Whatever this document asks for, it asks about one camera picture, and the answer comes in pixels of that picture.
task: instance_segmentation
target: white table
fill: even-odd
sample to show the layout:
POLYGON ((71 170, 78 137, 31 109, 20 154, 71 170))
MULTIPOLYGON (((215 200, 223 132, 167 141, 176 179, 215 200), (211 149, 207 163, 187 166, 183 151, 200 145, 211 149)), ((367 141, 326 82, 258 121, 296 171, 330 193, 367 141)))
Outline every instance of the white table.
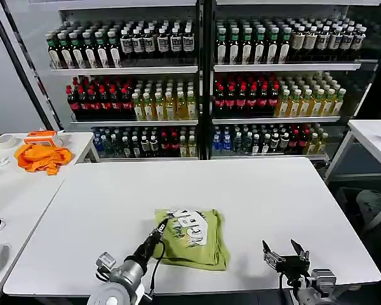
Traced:
MULTIPOLYGON (((4 292, 90 295, 102 284, 95 277, 97 257, 108 251, 122 263, 155 227, 156 208, 216 208, 225 217, 231 253, 227 271, 160 265, 157 294, 277 288, 278 274, 262 258, 262 240, 291 255, 291 238, 311 252, 311 268, 331 268, 339 285, 381 279, 306 158, 97 163, 70 171, 4 292)), ((144 278, 146 290, 154 263, 144 278)))
MULTIPOLYGON (((343 139, 333 161, 325 174, 324 181, 327 183, 334 174, 334 170, 341 164, 351 145, 357 139, 367 151, 381 163, 381 119, 373 120, 350 120, 350 130, 343 139)), ((364 231, 369 231, 381 223, 381 212, 365 226, 364 231)))
POLYGON ((20 138, 15 147, 0 148, 0 158, 8 156, 10 161, 0 167, 0 219, 5 224, 0 230, 0 244, 10 247, 8 262, 0 272, 0 293, 37 223, 64 181, 68 169, 83 160, 93 145, 92 133, 62 134, 64 146, 72 151, 73 159, 68 165, 61 166, 56 176, 48 176, 45 171, 29 173, 18 167, 14 152, 22 145, 21 139, 25 135, 15 134, 20 138))

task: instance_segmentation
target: shelf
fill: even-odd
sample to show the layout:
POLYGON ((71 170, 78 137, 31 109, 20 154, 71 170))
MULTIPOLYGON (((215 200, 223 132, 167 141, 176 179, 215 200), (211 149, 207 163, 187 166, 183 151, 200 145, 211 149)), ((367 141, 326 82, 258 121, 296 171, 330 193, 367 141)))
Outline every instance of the shelf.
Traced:
POLYGON ((196 119, 187 121, 91 121, 91 122, 70 122, 72 126, 90 128, 94 126, 107 127, 136 127, 136 126, 196 126, 196 119))
POLYGON ((96 8, 139 8, 153 6, 194 6, 196 0, 30 0, 32 11, 90 10, 96 8))
POLYGON ((122 74, 173 74, 196 73, 196 65, 174 67, 125 67, 125 68, 98 68, 98 69, 52 69, 51 73, 61 76, 78 75, 122 75, 122 74))
POLYGON ((377 6, 381 0, 217 0, 217 5, 236 5, 236 4, 325 4, 325 5, 364 5, 377 6))
POLYGON ((261 64, 261 65, 215 65, 215 72, 257 72, 257 71, 355 71, 359 62, 339 64, 261 64))
POLYGON ((213 119, 214 125, 222 124, 274 124, 274 123, 324 123, 337 122, 340 116, 310 116, 303 118, 255 118, 255 119, 213 119))

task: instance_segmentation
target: orange cloth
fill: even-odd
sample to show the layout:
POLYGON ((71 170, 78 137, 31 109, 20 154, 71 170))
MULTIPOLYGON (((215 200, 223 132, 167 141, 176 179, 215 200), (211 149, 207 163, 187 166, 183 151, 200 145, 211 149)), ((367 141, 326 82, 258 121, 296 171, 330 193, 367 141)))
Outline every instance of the orange cloth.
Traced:
POLYGON ((60 165, 72 159, 72 153, 63 147, 50 147, 38 144, 24 144, 14 154, 19 167, 28 172, 46 170, 48 175, 56 175, 60 165))

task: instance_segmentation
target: table leg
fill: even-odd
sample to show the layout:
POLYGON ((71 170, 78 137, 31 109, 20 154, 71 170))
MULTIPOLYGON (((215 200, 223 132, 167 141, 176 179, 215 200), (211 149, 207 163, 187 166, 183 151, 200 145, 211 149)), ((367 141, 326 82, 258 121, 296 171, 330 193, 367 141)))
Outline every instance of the table leg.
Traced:
POLYGON ((353 144, 353 142, 353 132, 349 130, 349 132, 347 132, 347 135, 345 135, 342 144, 338 148, 335 156, 333 157, 333 161, 330 163, 330 166, 324 175, 324 183, 327 184, 329 182, 332 172, 343 161, 345 154, 347 153, 347 151, 349 151, 349 148, 353 144))

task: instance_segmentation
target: orange box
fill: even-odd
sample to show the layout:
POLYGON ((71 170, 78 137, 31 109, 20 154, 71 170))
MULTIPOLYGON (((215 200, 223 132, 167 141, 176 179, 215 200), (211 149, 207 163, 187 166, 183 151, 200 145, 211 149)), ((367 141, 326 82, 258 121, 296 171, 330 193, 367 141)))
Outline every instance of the orange box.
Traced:
POLYGON ((62 147, 63 142, 57 132, 45 130, 42 132, 30 132, 25 138, 26 144, 40 144, 42 146, 62 147))

